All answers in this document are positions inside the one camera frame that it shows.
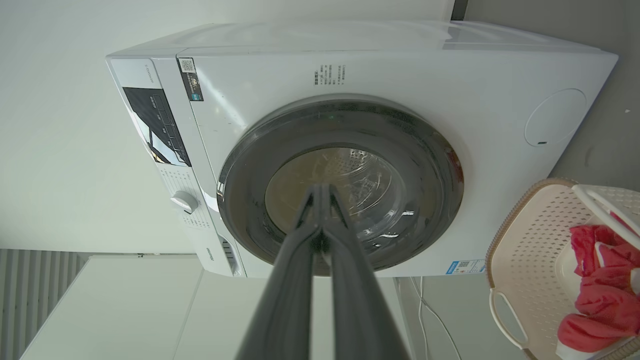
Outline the glass washer door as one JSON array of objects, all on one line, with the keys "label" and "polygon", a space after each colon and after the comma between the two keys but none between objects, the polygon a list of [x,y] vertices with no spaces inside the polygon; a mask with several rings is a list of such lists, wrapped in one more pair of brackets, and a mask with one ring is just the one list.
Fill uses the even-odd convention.
[{"label": "glass washer door", "polygon": [[274,264],[318,183],[336,187],[375,271],[432,246],[464,194],[453,146],[416,112],[375,96],[313,96],[271,112],[234,146],[218,180],[222,221]]}]

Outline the white cabinet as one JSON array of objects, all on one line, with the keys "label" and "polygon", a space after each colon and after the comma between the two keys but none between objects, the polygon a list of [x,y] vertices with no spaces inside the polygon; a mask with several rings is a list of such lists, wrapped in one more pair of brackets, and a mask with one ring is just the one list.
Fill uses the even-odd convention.
[{"label": "white cabinet", "polygon": [[267,282],[195,255],[94,255],[20,360],[234,360]]}]

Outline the round white filter cover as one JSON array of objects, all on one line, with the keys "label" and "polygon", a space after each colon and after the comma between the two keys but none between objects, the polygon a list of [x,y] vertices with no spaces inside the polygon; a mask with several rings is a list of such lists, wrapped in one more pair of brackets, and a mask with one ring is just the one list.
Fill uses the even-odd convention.
[{"label": "round white filter cover", "polygon": [[582,123],[587,100],[580,89],[562,89],[548,96],[532,112],[525,126],[525,140],[534,147],[558,144]]}]

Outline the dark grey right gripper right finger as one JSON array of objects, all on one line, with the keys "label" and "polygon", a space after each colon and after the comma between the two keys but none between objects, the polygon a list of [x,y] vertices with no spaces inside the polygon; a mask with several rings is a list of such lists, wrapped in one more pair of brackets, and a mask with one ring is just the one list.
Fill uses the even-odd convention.
[{"label": "dark grey right gripper right finger", "polygon": [[333,285],[334,360],[410,360],[338,189],[322,185]]}]

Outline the black glossy control display panel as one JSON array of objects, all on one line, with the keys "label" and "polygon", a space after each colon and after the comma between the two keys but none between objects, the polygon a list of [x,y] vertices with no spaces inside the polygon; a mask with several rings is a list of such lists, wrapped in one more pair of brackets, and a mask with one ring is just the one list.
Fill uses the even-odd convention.
[{"label": "black glossy control display panel", "polygon": [[164,90],[125,87],[123,91],[154,162],[192,166]]}]

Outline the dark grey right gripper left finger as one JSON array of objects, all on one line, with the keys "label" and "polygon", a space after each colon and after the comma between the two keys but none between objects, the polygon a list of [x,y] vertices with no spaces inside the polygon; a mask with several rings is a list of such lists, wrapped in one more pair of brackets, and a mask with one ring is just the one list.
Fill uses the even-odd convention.
[{"label": "dark grey right gripper left finger", "polygon": [[314,263],[323,249],[323,188],[307,189],[235,360],[309,360]]}]

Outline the white washing machine control knob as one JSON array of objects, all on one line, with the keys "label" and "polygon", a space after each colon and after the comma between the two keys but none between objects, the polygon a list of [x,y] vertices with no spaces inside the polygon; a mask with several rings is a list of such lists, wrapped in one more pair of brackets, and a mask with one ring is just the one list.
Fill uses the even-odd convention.
[{"label": "white washing machine control knob", "polygon": [[199,201],[192,194],[182,190],[175,192],[170,201],[186,214],[193,214],[199,207]]}]

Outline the black QR code sticker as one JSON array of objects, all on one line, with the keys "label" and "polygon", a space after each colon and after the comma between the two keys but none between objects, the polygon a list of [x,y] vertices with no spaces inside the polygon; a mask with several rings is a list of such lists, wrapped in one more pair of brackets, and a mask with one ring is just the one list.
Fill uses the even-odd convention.
[{"label": "black QR code sticker", "polygon": [[194,59],[190,57],[178,57],[177,63],[189,101],[204,101],[201,82],[197,75]]}]

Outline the white front-load washing machine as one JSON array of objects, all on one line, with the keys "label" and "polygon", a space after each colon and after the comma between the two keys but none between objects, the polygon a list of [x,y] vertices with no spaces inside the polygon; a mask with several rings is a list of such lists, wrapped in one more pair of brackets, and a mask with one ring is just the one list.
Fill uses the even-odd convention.
[{"label": "white front-load washing machine", "polygon": [[[194,60],[204,101],[189,101],[178,58]],[[587,111],[618,55],[598,47],[481,22],[307,20],[208,23],[106,57],[126,111],[177,216],[121,246],[126,253],[195,254],[207,271],[267,278],[273,264],[233,238],[218,206],[218,180],[233,148],[258,121],[307,98],[353,94],[400,105],[454,148],[464,177],[448,230],[380,277],[446,275],[454,261],[485,259],[521,195],[546,178],[576,130],[560,143],[525,140],[530,115],[549,96],[578,89]],[[123,88],[163,89],[191,166],[158,163]],[[199,207],[183,212],[177,191]]]}]

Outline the cream perforated laundry basket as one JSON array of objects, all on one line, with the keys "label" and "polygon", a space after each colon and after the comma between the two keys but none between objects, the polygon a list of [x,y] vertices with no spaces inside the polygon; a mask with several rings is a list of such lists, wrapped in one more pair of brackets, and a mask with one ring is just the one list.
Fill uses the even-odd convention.
[{"label": "cream perforated laundry basket", "polygon": [[[515,205],[487,252],[491,315],[528,360],[563,360],[556,353],[558,328],[576,313],[581,284],[570,230],[583,225],[604,225],[640,249],[640,192],[542,180]],[[592,360],[635,355],[640,355],[640,335]]]}]

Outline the blue energy label sticker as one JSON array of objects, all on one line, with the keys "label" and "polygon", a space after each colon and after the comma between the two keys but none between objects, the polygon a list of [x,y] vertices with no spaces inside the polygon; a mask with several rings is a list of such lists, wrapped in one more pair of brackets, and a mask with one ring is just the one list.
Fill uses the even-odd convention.
[{"label": "blue energy label sticker", "polygon": [[460,274],[478,274],[484,272],[486,269],[486,260],[474,259],[474,260],[455,260],[448,269],[446,275],[460,275]]}]

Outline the red and white garment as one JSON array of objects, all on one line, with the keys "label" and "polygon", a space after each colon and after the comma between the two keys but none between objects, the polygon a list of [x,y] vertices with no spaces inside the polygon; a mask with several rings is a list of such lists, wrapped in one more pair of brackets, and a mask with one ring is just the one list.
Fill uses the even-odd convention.
[{"label": "red and white garment", "polygon": [[640,336],[640,249],[605,225],[581,225],[570,233],[580,288],[576,313],[558,326],[556,354],[592,360]]}]

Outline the grey ribbed radiator panel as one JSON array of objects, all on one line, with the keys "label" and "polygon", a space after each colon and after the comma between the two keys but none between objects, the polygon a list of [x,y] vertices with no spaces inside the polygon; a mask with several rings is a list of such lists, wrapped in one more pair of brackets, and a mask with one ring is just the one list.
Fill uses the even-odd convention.
[{"label": "grey ribbed radiator panel", "polygon": [[0,360],[20,360],[86,262],[70,251],[0,249]]}]

